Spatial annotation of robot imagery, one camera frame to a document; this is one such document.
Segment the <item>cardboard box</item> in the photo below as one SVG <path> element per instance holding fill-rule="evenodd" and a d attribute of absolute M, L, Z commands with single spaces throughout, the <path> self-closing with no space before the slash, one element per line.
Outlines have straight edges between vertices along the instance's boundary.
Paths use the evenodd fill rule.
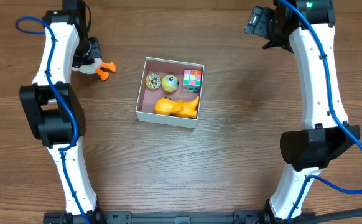
<path fill-rule="evenodd" d="M 186 128 L 195 128 L 199 119 L 199 108 L 200 101 L 202 100 L 202 90 L 203 90 L 203 72 L 205 66 L 195 63 L 187 62 L 176 62 L 172 60 L 164 60 L 158 58 L 147 57 L 145 60 L 144 73 L 142 74 L 141 85 L 139 87 L 139 94 L 137 100 L 136 113 L 139 121 L 158 123 L 158 124 L 168 124 Z M 202 81 L 200 84 L 199 93 L 190 93 L 188 91 L 183 91 L 183 75 L 184 70 L 197 70 L 202 72 Z M 145 79 L 148 75 L 155 73 L 163 78 L 165 75 L 173 74 L 179 79 L 179 87 L 174 93 L 167 93 L 160 87 L 157 90 L 149 89 L 145 84 Z M 199 105 L 197 107 L 197 118 L 178 118 L 175 116 L 165 116 L 154 113 L 154 108 L 156 102 L 161 98 L 167 96 L 172 100 L 192 101 L 197 96 L 200 97 Z"/>

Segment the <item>colorful cube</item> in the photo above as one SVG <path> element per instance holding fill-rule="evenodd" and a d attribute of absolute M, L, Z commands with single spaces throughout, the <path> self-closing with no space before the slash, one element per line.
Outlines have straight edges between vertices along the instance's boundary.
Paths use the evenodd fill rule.
<path fill-rule="evenodd" d="M 197 70 L 185 70 L 183 73 L 182 91 L 198 93 L 202 85 L 202 72 Z"/>

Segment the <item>yellow ball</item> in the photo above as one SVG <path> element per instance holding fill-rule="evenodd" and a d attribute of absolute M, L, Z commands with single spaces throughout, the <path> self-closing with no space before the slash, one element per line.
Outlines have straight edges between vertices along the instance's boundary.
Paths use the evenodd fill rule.
<path fill-rule="evenodd" d="M 179 88 L 179 79 L 175 75 L 166 75 L 162 79 L 162 87 L 164 91 L 173 93 Z"/>

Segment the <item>eyeball toy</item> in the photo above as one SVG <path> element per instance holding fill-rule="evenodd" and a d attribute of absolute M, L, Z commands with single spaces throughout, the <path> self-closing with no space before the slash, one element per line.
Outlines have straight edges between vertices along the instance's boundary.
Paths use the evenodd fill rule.
<path fill-rule="evenodd" d="M 162 84 L 160 77 L 156 74 L 148 75 L 145 79 L 145 83 L 146 86 L 148 86 L 148 88 L 150 88 L 151 90 L 158 89 Z"/>
<path fill-rule="evenodd" d="M 162 80 L 164 91 L 173 93 L 179 88 L 179 79 L 175 75 L 166 75 Z"/>

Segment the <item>wooden table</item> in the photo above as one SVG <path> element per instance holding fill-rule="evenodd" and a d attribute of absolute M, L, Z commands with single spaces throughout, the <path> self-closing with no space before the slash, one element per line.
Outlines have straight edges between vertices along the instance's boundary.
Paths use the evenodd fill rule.
<path fill-rule="evenodd" d="M 62 212 L 57 170 L 35 140 L 18 99 L 40 65 L 45 38 L 14 28 L 21 16 L 49 7 L 0 6 L 0 223 L 41 223 Z M 104 210 L 231 212 L 261 209 L 275 191 L 284 161 L 279 138 L 300 129 L 295 58 L 243 33 L 249 11 L 93 7 L 91 36 L 118 72 L 107 82 L 74 73 L 72 87 L 87 118 L 84 156 Z M 41 29 L 25 23 L 23 27 Z M 362 14 L 337 14 L 336 67 L 351 124 L 362 136 Z M 145 57 L 205 65 L 196 129 L 137 121 Z M 353 146 L 322 177 L 362 188 L 362 152 Z M 315 182 L 305 211 L 362 207 L 362 195 Z M 339 223 L 362 223 L 362 218 Z"/>

